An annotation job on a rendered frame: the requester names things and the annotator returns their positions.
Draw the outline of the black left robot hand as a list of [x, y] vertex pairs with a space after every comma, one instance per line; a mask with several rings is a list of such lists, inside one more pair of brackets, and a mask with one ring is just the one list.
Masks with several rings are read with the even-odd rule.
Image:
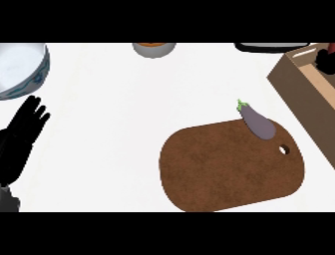
[[41, 99], [29, 96], [7, 127], [0, 130], [0, 185], [11, 184], [23, 171], [33, 142], [50, 114], [39, 105]]

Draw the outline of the brown cardboard box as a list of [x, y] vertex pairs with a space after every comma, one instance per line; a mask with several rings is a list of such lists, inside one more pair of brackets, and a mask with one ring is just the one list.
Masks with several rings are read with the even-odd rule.
[[335, 169], [335, 75], [316, 69], [326, 43], [286, 52], [267, 80]]

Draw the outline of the brown wooden cutting board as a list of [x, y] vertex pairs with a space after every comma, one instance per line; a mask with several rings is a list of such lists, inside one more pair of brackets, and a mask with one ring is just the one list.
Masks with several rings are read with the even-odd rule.
[[260, 139], [242, 120], [178, 130], [159, 159], [166, 198], [183, 211], [217, 211], [292, 194], [304, 163], [291, 134]]

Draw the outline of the purple eggplant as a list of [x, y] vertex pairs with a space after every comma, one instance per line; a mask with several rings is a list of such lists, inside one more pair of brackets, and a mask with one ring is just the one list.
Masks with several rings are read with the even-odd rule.
[[252, 134], [260, 139], [273, 139], [276, 128], [271, 121], [252, 109], [249, 103], [237, 101], [236, 109]]

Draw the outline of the white bowl with blue pattern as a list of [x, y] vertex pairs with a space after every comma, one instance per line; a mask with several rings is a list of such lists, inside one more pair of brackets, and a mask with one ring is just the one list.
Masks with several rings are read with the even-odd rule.
[[45, 43], [0, 43], [0, 101], [32, 94], [50, 72]]

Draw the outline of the black-rimmed grey appliance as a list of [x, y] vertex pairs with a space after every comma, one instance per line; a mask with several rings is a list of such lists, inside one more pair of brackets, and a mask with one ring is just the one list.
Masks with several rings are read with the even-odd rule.
[[307, 46], [307, 43], [236, 43], [234, 48], [251, 53], [285, 53]]

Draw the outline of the grey cup with orange top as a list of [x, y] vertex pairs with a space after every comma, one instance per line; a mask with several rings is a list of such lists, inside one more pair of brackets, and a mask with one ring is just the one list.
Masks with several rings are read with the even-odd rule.
[[162, 43], [156, 46], [144, 46], [140, 43], [132, 43], [135, 52], [144, 58], [160, 58], [163, 57], [174, 49], [175, 43]]

